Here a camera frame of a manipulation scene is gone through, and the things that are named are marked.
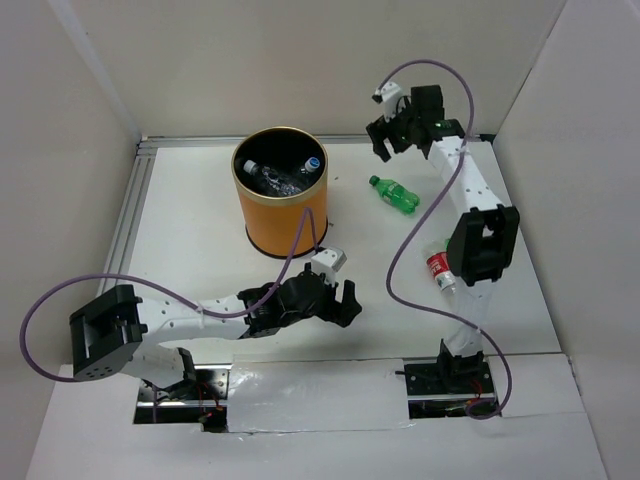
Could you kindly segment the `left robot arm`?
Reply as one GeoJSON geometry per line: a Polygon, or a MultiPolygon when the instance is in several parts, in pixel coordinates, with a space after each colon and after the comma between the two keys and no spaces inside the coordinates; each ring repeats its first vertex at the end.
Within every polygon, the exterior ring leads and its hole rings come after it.
{"type": "Polygon", "coordinates": [[[179,345],[184,340],[269,337],[313,317],[347,327],[361,311],[353,281],[331,283],[310,263],[280,285],[269,282],[194,307],[144,299],[132,285],[117,285],[70,316],[73,378],[123,373],[184,399],[198,377],[191,353],[179,345]]]}

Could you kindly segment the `clear bottle front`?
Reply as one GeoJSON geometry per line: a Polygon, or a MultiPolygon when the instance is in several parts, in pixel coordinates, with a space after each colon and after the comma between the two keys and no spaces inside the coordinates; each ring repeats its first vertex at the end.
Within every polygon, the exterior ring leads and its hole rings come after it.
{"type": "Polygon", "coordinates": [[[296,174],[305,182],[313,182],[319,172],[321,162],[317,157],[309,157],[296,171],[296,174]]]}

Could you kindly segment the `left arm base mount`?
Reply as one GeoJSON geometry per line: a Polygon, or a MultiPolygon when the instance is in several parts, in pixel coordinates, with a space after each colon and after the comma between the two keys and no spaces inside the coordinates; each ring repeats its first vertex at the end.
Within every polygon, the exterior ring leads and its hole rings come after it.
{"type": "Polygon", "coordinates": [[[203,432],[227,432],[230,364],[195,364],[187,358],[186,379],[171,391],[145,381],[139,386],[135,424],[198,424],[203,432]]]}

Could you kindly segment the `clear bottle white cap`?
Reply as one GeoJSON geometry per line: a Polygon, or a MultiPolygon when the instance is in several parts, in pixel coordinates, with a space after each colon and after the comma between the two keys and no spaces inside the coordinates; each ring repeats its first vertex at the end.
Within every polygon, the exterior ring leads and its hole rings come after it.
{"type": "Polygon", "coordinates": [[[260,195],[274,198],[292,197],[302,193],[301,187],[287,174],[268,165],[246,160],[243,171],[251,177],[253,190],[260,195]]]}

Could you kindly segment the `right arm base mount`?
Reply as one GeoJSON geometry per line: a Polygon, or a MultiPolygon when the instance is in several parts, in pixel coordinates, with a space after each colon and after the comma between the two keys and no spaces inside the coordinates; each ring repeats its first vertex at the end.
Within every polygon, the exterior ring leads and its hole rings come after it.
{"type": "Polygon", "coordinates": [[[444,342],[435,360],[408,361],[395,371],[406,386],[410,419],[488,417],[499,402],[484,354],[453,356],[444,342]]]}

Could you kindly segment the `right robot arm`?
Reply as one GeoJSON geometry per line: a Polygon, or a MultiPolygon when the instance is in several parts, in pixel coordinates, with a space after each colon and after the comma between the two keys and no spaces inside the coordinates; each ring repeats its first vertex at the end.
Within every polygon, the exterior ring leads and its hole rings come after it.
{"type": "Polygon", "coordinates": [[[448,187],[459,218],[449,237],[447,260],[458,284],[454,311],[470,322],[442,341],[449,357],[436,369],[436,379],[448,392],[460,391],[471,379],[466,362],[483,351],[481,324],[486,320],[494,284],[512,262],[520,215],[494,194],[469,152],[456,120],[445,118],[439,86],[413,87],[409,95],[388,81],[373,100],[383,114],[366,127],[373,152],[383,161],[414,146],[432,164],[448,187]]]}

